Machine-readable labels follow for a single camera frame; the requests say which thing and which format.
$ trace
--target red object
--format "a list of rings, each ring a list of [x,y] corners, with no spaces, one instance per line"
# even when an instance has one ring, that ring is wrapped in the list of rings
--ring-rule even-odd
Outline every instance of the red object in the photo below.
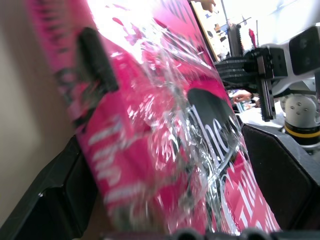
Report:
[[[175,47],[183,56],[196,56],[191,60],[174,57],[166,65],[164,63],[167,61],[163,60],[166,58],[161,58],[158,45],[148,41],[139,44],[145,30],[131,24],[126,17],[116,17],[122,16],[119,10],[125,10],[124,7],[119,9],[119,6],[114,6],[111,9],[101,0],[65,0],[57,4],[27,0],[27,3],[39,42],[57,78],[58,88],[68,100],[72,121],[86,120],[85,127],[81,124],[76,129],[77,139],[115,226],[123,228],[122,223],[127,220],[123,214],[140,213],[146,209],[143,207],[148,206],[152,207],[147,208],[146,214],[151,211],[153,217],[150,219],[156,222],[144,221],[143,214],[138,214],[137,218],[128,216],[128,221],[166,225],[171,232],[189,227],[204,233],[209,224],[204,194],[209,181],[204,176],[199,177],[198,167],[188,172],[181,170],[181,164],[177,164],[172,154],[175,151],[169,148],[172,145],[169,137],[173,134],[162,121],[164,113],[173,109],[175,102],[171,91],[158,86],[165,83],[168,73],[174,73],[171,74],[172,79],[177,81],[185,97],[193,102],[192,113],[206,146],[210,146],[210,167],[212,165],[212,169],[221,170],[218,173],[220,180],[216,183],[219,192],[213,193],[220,196],[222,204],[208,201],[212,203],[212,219],[221,213],[226,222],[223,230],[228,233],[240,232],[246,227],[266,231],[279,229],[257,185],[250,163],[239,150],[240,147],[245,149],[245,144],[229,97],[186,0],[154,1],[153,18],[166,28],[163,32],[168,49]],[[87,97],[85,89],[88,81],[82,81],[82,75],[78,74],[81,73],[81,65],[77,59],[77,37],[87,27],[98,32],[119,84],[118,91],[108,92],[99,101],[93,98],[97,94]],[[163,68],[170,71],[161,74]],[[157,84],[151,84],[146,73]],[[94,112],[90,115],[91,105]],[[174,131],[178,135],[182,124],[176,122],[174,124],[178,127]],[[179,152],[179,158],[184,158],[186,153],[183,149]],[[190,202],[186,201],[191,200],[187,193],[192,193],[194,197]],[[193,202],[192,211],[180,208]]]
[[[249,36],[251,38],[251,42],[252,42],[252,45],[254,48],[257,47],[257,44],[256,44],[256,36],[255,36],[255,32],[252,31],[250,28],[249,28]]]

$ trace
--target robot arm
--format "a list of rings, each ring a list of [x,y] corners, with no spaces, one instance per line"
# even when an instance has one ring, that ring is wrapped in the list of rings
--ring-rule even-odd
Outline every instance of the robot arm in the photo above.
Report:
[[[282,44],[255,48],[216,64],[227,89],[258,93],[264,121],[275,119],[274,97],[289,94],[315,95],[296,83],[314,78],[320,70],[320,24],[315,24]]]

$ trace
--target person's hand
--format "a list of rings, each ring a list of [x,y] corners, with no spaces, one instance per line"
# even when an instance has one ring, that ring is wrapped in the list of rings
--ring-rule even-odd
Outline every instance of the person's hand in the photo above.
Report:
[[[194,0],[195,2],[200,2],[203,10],[212,13],[214,11],[213,6],[216,6],[215,0]]]
[[[248,92],[246,90],[239,90],[235,93],[232,99],[235,103],[240,103],[242,101],[249,100],[251,96],[252,96],[251,92]]]
[[[255,107],[256,107],[256,108],[260,108],[260,107],[261,107],[261,105],[260,105],[260,100],[258,100],[258,101],[255,102]]]

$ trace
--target clear plastic packaging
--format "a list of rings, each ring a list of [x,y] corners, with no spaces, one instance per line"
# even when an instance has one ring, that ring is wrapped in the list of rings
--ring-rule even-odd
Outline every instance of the clear plastic packaging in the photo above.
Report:
[[[147,1],[35,2],[35,29],[115,228],[279,228],[204,49],[154,18]],[[48,23],[50,13],[59,17]]]

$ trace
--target white surface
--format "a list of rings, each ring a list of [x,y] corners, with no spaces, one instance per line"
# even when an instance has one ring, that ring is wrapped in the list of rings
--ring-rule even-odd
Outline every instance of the white surface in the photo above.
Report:
[[[319,11],[319,0],[296,0],[268,16],[258,17],[259,44],[287,41],[310,25],[320,22]]]
[[[73,130],[22,0],[0,3],[0,226]]]
[[[276,119],[268,122],[265,122],[262,120],[260,107],[251,108],[242,113],[239,113],[238,115],[240,116],[242,122],[245,124],[254,124],[258,126],[268,126],[268,127],[280,129],[285,125],[284,112],[281,108],[280,101],[276,102],[274,104],[274,107],[275,107]]]

